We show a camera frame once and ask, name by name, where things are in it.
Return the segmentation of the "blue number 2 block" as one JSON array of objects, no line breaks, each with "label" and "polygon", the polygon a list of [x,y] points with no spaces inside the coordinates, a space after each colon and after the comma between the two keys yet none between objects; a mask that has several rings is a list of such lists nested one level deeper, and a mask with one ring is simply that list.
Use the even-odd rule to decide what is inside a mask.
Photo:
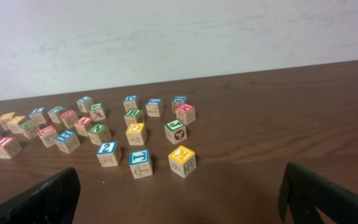
[{"label": "blue number 2 block", "polygon": [[114,167],[119,165],[122,151],[117,141],[102,142],[96,156],[102,167]]}]

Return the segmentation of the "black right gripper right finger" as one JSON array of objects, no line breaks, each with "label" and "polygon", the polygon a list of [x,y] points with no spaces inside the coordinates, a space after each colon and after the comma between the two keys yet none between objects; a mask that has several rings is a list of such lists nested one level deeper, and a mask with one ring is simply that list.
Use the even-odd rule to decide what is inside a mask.
[{"label": "black right gripper right finger", "polygon": [[295,223],[323,223],[318,210],[336,223],[358,223],[357,194],[295,162],[287,164],[279,190],[282,222],[288,208]]}]

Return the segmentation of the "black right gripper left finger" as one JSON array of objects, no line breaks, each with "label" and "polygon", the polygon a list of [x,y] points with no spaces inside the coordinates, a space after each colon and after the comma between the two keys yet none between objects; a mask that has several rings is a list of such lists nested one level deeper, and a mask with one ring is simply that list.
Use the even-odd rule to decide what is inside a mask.
[{"label": "black right gripper left finger", "polygon": [[70,167],[0,204],[0,223],[72,223],[80,196]]}]

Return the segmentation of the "red letter A block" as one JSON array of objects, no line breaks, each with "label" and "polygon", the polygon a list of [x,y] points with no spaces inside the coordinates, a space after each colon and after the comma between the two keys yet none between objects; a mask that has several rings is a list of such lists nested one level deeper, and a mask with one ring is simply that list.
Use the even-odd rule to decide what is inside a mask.
[{"label": "red letter A block", "polygon": [[93,127],[92,118],[83,116],[74,122],[75,128],[80,136],[88,136],[88,131]]}]

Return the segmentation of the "red letter I block moved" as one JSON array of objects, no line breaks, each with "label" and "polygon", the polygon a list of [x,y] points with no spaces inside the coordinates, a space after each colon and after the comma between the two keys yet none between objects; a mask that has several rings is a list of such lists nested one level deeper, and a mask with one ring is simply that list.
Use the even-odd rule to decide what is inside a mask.
[{"label": "red letter I block moved", "polygon": [[12,159],[21,150],[22,146],[15,137],[3,137],[0,139],[0,159]]}]

